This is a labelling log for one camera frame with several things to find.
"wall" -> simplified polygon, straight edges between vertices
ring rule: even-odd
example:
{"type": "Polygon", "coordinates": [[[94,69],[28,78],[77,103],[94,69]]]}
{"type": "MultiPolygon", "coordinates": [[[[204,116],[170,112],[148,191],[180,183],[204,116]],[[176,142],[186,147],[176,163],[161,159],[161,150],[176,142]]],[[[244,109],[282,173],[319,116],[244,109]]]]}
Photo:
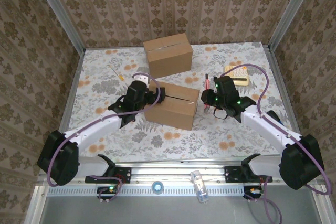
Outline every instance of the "wall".
{"type": "MultiPolygon", "coordinates": [[[[303,135],[315,136],[336,183],[336,0],[304,0],[276,48],[303,135]]],[[[336,207],[336,196],[332,197],[336,207]]]]}
{"type": "Polygon", "coordinates": [[[46,0],[0,0],[0,223],[21,223],[79,56],[46,0]]]}
{"type": "Polygon", "coordinates": [[[141,46],[187,33],[192,44],[262,41],[289,0],[61,0],[87,48],[141,46]]]}

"table surface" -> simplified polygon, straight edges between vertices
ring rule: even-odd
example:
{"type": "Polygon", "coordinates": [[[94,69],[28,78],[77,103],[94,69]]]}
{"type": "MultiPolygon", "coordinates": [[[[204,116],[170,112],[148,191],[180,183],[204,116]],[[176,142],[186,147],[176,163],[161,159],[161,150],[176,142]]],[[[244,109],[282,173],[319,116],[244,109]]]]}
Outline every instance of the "table surface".
{"type": "MultiPolygon", "coordinates": [[[[192,131],[147,122],[142,113],[136,121],[122,129],[97,139],[84,156],[104,154],[114,162],[164,161],[167,159],[216,158],[249,156],[253,153],[277,154],[276,150],[251,128],[232,118],[213,117],[213,109],[204,113],[201,93],[205,74],[209,78],[223,73],[225,65],[253,63],[263,67],[270,85],[261,102],[264,111],[274,110],[283,124],[290,123],[270,69],[263,46],[259,42],[213,45],[193,45],[192,70],[158,78],[159,81],[200,89],[197,112],[192,131]]],[[[149,72],[146,54],[142,47],[87,50],[73,105],[70,129],[98,117],[107,106],[125,94],[136,72],[149,72]],[[111,66],[122,74],[121,81],[111,66]]],[[[241,96],[258,100],[265,87],[265,77],[248,67],[249,86],[237,86],[241,96]]],[[[217,111],[216,116],[225,117],[217,111]]]]}

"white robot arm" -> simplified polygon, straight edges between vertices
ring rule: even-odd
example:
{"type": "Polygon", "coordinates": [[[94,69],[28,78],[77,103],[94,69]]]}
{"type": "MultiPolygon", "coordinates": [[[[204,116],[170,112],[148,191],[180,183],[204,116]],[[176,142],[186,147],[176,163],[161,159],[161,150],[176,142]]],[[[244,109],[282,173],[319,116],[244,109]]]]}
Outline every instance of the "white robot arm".
{"type": "Polygon", "coordinates": [[[234,177],[235,182],[256,182],[260,175],[266,175],[282,178],[289,187],[299,189],[324,173],[319,145],[313,136],[303,137],[287,129],[273,111],[264,113],[255,101],[240,97],[229,76],[215,77],[214,82],[217,92],[212,89],[203,91],[204,104],[225,110],[228,116],[251,127],[280,154],[253,154],[242,161],[241,167],[225,167],[230,175],[226,181],[234,177]]]}
{"type": "Polygon", "coordinates": [[[135,121],[137,113],[164,100],[164,88],[156,88],[156,92],[148,90],[150,75],[137,73],[134,76],[135,81],[128,87],[126,95],[118,98],[101,116],[77,129],[65,133],[53,131],[48,135],[37,165],[47,173],[50,186],[65,185],[76,176],[86,176],[89,181],[90,176],[112,177],[120,172],[104,155],[81,157],[80,154],[100,137],[135,121]]]}
{"type": "MultiPolygon", "coordinates": [[[[255,182],[259,180],[260,175],[266,175],[282,178],[291,188],[299,189],[321,174],[316,165],[293,142],[293,138],[300,142],[324,169],[319,146],[314,137],[311,135],[302,137],[287,129],[276,115],[261,112],[249,97],[241,98],[230,77],[214,78],[214,81],[217,92],[211,89],[203,91],[204,104],[225,110],[228,116],[251,127],[280,154],[280,156],[254,154],[248,157],[242,161],[236,174],[235,179],[238,182],[255,182]]],[[[133,81],[126,95],[93,121],[64,134],[58,131],[52,132],[38,160],[39,167],[58,185],[65,185],[76,176],[87,178],[92,175],[113,176],[115,164],[107,157],[103,155],[81,157],[80,154],[100,137],[134,121],[137,112],[141,112],[146,104],[153,104],[155,99],[160,102],[164,100],[164,89],[157,89],[156,93],[150,92],[146,82],[148,80],[133,81]]]]}

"cardboard box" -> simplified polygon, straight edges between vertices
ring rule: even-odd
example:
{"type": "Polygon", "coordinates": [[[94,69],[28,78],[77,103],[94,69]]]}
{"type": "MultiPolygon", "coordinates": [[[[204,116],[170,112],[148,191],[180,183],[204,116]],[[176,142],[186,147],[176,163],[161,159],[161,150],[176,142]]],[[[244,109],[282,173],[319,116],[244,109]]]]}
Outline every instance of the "cardboard box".
{"type": "MultiPolygon", "coordinates": [[[[161,104],[145,111],[149,122],[160,123],[179,129],[191,130],[197,109],[199,90],[159,82],[165,87],[166,97],[161,104]]],[[[149,90],[154,91],[156,85],[151,82],[149,90]]]]}
{"type": "Polygon", "coordinates": [[[177,34],[143,43],[152,77],[159,78],[191,70],[193,48],[186,34],[177,34]]]}

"purple cable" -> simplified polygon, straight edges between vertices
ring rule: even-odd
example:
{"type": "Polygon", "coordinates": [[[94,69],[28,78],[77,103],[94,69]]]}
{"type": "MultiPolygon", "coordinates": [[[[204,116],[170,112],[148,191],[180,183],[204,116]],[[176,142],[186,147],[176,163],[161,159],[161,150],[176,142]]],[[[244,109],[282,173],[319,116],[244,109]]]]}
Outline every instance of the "purple cable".
{"type": "Polygon", "coordinates": [[[120,115],[130,115],[130,114],[137,114],[137,113],[141,113],[141,112],[145,112],[147,110],[150,110],[151,108],[153,108],[157,102],[159,101],[160,99],[160,95],[161,95],[161,90],[160,90],[160,85],[159,83],[153,78],[151,77],[150,74],[148,73],[135,73],[132,77],[134,76],[147,76],[149,79],[151,79],[152,81],[154,81],[154,83],[156,84],[156,87],[158,87],[158,95],[157,95],[157,99],[154,101],[154,103],[152,105],[150,105],[148,108],[144,108],[143,110],[138,110],[138,111],[131,111],[131,112],[123,112],[123,113],[118,113],[118,114],[112,114],[112,115],[107,115],[107,116],[104,116],[102,119],[97,119],[95,121],[93,121],[92,123],[89,123],[88,125],[86,125],[85,127],[83,128],[80,128],[77,132],[75,132],[74,134],[72,134],[71,136],[69,136],[68,138],[66,138],[59,146],[58,148],[55,150],[54,152],[54,155],[53,157],[51,158],[50,160],[50,164],[49,164],[49,167],[48,167],[48,171],[47,171],[47,181],[48,181],[48,185],[51,186],[51,187],[56,187],[58,186],[57,184],[53,184],[51,182],[51,168],[53,167],[54,165],[54,162],[55,162],[55,159],[56,159],[56,156],[57,154],[60,152],[60,150],[63,148],[63,146],[68,142],[70,141],[71,139],[73,139],[77,134],[80,134],[81,132],[85,131],[86,129],[90,128],[91,126],[105,120],[105,119],[108,119],[108,118],[112,118],[112,117],[115,117],[115,116],[120,116],[120,115]]]}
{"type": "MultiPolygon", "coordinates": [[[[230,73],[231,71],[235,70],[236,68],[240,68],[240,67],[254,67],[254,68],[257,68],[259,69],[266,77],[266,86],[265,86],[265,89],[263,90],[263,92],[261,93],[259,99],[258,99],[258,103],[257,103],[257,109],[258,109],[258,112],[259,114],[261,115],[261,117],[266,121],[268,122],[270,125],[272,125],[274,128],[276,128],[278,131],[280,131],[281,133],[283,133],[284,135],[288,135],[288,133],[283,130],[282,128],[280,128],[277,124],[275,124],[274,122],[272,122],[270,119],[268,119],[267,117],[265,117],[261,111],[261,108],[260,108],[260,102],[261,102],[261,99],[263,98],[264,94],[266,93],[267,89],[268,89],[268,86],[269,86],[269,79],[268,79],[268,75],[266,73],[266,71],[261,68],[260,66],[257,66],[257,65],[254,65],[254,64],[241,64],[241,65],[238,65],[238,66],[235,66],[234,68],[230,69],[229,71],[225,72],[224,74],[222,74],[221,76],[224,76],[228,73],[230,73]]],[[[325,180],[325,184],[327,186],[327,191],[318,191],[317,189],[315,188],[312,188],[311,186],[309,185],[306,185],[306,187],[308,187],[309,189],[311,189],[312,191],[314,191],[315,193],[317,194],[321,194],[321,195],[330,195],[332,193],[331,191],[331,185],[330,185],[330,181],[326,175],[326,173],[324,172],[323,168],[320,166],[319,162],[317,162],[317,160],[308,152],[308,150],[299,142],[295,139],[295,137],[293,136],[290,136],[290,139],[293,140],[302,150],[303,152],[312,160],[312,162],[316,165],[316,167],[318,168],[318,170],[320,171],[321,175],[323,176],[323,179],[325,180]]]]}
{"type": "MultiPolygon", "coordinates": [[[[95,180],[97,180],[97,179],[115,179],[115,180],[117,180],[117,181],[119,182],[120,187],[119,187],[118,190],[115,192],[115,194],[109,199],[109,201],[114,200],[114,199],[116,198],[117,194],[121,191],[122,181],[121,181],[120,178],[117,178],[117,177],[99,177],[99,176],[94,176],[94,175],[92,175],[92,176],[90,176],[90,177],[91,177],[91,178],[94,178],[95,180]]],[[[107,190],[108,190],[108,189],[101,189],[101,190],[98,192],[98,199],[99,199],[99,200],[101,199],[101,194],[102,194],[102,192],[107,191],[107,190]]]]}
{"type": "Polygon", "coordinates": [[[273,202],[272,200],[266,198],[266,187],[267,187],[268,180],[269,180],[269,177],[266,178],[266,181],[264,183],[264,196],[263,196],[263,198],[255,199],[255,198],[253,198],[253,197],[251,197],[251,196],[249,196],[247,194],[245,194],[245,196],[248,197],[248,198],[250,198],[250,199],[252,199],[252,200],[262,200],[264,202],[264,208],[265,208],[265,212],[266,212],[268,220],[272,224],[275,224],[275,222],[271,218],[271,215],[269,214],[268,207],[267,207],[267,203],[270,203],[279,212],[279,217],[280,217],[279,224],[282,224],[282,213],[280,211],[280,208],[277,206],[277,204],[275,204],[275,202],[273,202]]]}

